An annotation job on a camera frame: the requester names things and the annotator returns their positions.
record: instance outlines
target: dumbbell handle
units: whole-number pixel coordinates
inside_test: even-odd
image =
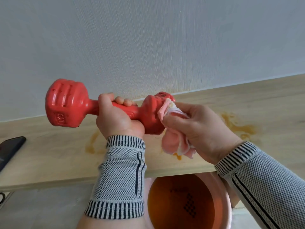
[[[116,102],[112,102],[112,105],[114,107],[122,109],[126,114],[130,117],[132,120],[139,120],[139,109],[140,107],[138,106],[125,106],[118,104]],[[89,99],[87,104],[86,104],[86,114],[91,114],[91,115],[96,115],[98,116],[99,114],[99,107],[98,107],[98,101],[97,100],[91,100]]]

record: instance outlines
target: forearm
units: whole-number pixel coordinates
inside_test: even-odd
[[[129,224],[143,228],[144,141],[118,135],[109,137],[106,146],[105,161],[98,167],[100,175],[78,228],[122,228]]]
[[[305,228],[305,181],[252,143],[215,167],[262,228]]]

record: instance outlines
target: smartphone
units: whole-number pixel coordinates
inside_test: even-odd
[[[5,140],[0,144],[0,172],[25,141],[26,138],[24,136],[19,136]]]

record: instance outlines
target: wooden shelf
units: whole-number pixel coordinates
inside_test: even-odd
[[[305,75],[189,92],[177,101],[207,104],[236,134],[260,146],[305,178]],[[105,139],[95,116],[78,128],[50,125],[46,117],[0,123],[0,141],[25,136],[27,141],[0,173],[0,190],[94,183],[105,153]],[[146,177],[213,171],[194,159],[165,154],[162,136],[145,136]]]

